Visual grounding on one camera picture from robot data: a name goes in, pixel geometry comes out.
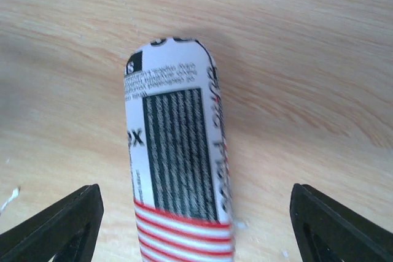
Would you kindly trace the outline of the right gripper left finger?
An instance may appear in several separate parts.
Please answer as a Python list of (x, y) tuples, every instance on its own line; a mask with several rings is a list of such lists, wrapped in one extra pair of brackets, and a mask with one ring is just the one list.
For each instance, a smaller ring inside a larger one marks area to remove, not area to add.
[(91, 261), (104, 206), (85, 185), (1, 234), (1, 261)]

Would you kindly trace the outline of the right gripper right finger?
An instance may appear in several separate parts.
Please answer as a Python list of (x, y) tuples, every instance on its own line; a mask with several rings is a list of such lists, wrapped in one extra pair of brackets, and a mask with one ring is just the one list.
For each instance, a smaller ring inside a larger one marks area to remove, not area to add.
[(392, 233), (307, 184), (296, 183), (290, 219), (303, 261), (392, 261)]

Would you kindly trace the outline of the flag pattern glasses case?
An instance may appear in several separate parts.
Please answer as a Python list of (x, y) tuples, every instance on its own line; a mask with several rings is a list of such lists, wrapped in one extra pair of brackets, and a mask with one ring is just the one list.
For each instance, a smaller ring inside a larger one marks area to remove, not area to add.
[(228, 153), (214, 58), (196, 39), (158, 39), (130, 56), (124, 88), (142, 259), (233, 261)]

